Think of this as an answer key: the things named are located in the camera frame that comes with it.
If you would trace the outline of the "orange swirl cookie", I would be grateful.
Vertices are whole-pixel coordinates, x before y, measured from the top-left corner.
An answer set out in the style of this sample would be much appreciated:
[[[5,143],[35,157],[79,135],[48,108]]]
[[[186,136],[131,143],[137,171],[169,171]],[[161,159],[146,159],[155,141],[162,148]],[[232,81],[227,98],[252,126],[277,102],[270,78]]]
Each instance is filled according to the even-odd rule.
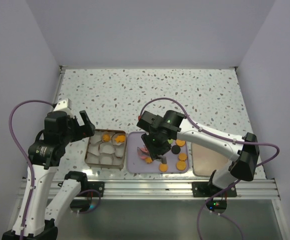
[[[106,142],[110,142],[111,139],[112,139],[112,137],[109,134],[103,134],[102,135],[102,141],[105,142],[105,143]]]

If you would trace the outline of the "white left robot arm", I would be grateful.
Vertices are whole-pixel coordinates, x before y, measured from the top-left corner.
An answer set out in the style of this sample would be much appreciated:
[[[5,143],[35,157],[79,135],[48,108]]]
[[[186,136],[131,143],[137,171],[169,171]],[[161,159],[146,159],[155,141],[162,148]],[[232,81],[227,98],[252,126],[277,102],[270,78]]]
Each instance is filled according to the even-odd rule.
[[[86,111],[80,111],[83,125],[64,110],[49,112],[44,129],[28,148],[27,181],[19,215],[11,230],[2,235],[4,240],[55,240],[58,224],[76,196],[89,192],[87,175],[69,171],[61,188],[48,202],[50,188],[70,143],[92,137],[95,126]]]

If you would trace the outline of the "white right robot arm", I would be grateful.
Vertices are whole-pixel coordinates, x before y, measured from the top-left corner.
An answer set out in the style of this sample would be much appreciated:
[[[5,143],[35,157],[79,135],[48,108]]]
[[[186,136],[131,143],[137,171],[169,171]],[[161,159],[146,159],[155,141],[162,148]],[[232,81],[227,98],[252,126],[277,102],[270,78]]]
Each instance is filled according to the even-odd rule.
[[[154,160],[162,160],[171,149],[169,139],[200,145],[226,157],[228,162],[214,170],[203,191],[220,196],[237,180],[251,182],[260,154],[257,137],[252,133],[229,135],[218,130],[197,126],[188,116],[168,110],[164,116],[145,111],[138,118],[137,127],[145,133],[141,139]]]

